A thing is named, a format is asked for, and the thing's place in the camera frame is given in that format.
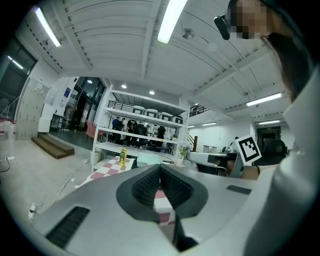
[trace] wooden platform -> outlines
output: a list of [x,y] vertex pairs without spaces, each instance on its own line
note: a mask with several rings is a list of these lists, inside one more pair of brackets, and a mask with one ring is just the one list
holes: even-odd
[[31,140],[55,159],[65,158],[75,154],[73,147],[63,144],[46,134],[40,135],[39,137],[32,137]]

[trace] checkered tablecloth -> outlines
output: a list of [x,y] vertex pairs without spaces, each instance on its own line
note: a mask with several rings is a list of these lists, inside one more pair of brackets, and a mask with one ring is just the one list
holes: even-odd
[[[134,161],[135,159],[133,158],[127,158],[125,160],[125,166],[120,166],[119,156],[116,156],[104,166],[100,167],[98,170],[88,176],[80,185],[75,186],[74,189],[77,189],[84,184],[96,179],[129,171],[131,170]],[[165,193],[161,189],[159,189],[155,194],[153,210],[159,213],[160,226],[167,226],[175,223],[175,211],[169,203]]]

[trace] yellow bottle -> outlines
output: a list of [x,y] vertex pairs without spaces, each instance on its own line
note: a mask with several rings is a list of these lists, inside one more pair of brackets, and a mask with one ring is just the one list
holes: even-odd
[[120,158],[119,158],[119,165],[126,166],[126,159],[127,159],[127,142],[123,142],[123,149],[120,151]]

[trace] ceiling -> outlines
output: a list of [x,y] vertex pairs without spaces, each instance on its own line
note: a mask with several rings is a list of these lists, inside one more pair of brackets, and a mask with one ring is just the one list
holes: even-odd
[[[18,32],[62,76],[108,78],[185,95],[218,118],[264,119],[288,107],[286,96],[259,107],[244,105],[283,92],[284,86],[262,40],[222,39],[214,17],[225,13],[227,0],[188,0],[170,42],[163,44],[157,37],[168,3],[46,0],[39,7],[61,46],[55,47],[32,11]],[[184,28],[193,29],[195,37],[184,39]]]

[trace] railing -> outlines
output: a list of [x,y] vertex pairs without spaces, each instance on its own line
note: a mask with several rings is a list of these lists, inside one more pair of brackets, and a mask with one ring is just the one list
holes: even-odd
[[194,138],[192,138],[192,136],[188,132],[186,134],[186,140],[193,145],[193,150],[192,151],[196,152],[197,151],[197,144],[198,144],[198,136],[195,136]]
[[196,115],[202,114],[208,110],[209,109],[204,106],[200,106],[200,105],[192,106],[190,107],[190,117],[194,117]]
[[121,102],[118,102],[118,101],[109,100],[108,108],[110,108],[110,109],[113,108],[115,110],[122,110],[122,111],[131,112],[132,109],[134,108],[134,105],[130,105],[130,104],[121,103]]

